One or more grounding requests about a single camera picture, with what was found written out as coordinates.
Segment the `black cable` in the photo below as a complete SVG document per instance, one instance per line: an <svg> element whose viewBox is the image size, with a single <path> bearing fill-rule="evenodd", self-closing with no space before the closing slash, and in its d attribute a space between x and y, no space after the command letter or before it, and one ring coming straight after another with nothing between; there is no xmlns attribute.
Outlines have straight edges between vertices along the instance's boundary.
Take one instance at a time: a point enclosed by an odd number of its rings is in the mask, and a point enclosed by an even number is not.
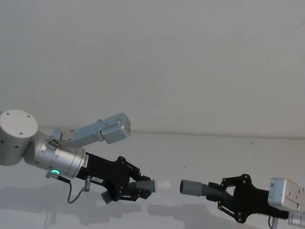
<svg viewBox="0 0 305 229"><path fill-rule="evenodd" d="M269 216L268 225L269 225L269 228L272 229L272 226L271 226L271 223L270 223L270 219L271 219L271 216Z"/></svg>
<svg viewBox="0 0 305 229"><path fill-rule="evenodd" d="M69 191L69 195L68 195L68 203L69 203L69 204L72 204L72 203L74 203L74 202L78 199L78 197L80 197L81 193L83 192L83 188L82 188L82 189L80 190L80 192L77 194L76 198L74 198L74 200L70 201L71 192L72 192L72 184L69 183L69 185L70 185L70 191Z"/></svg>

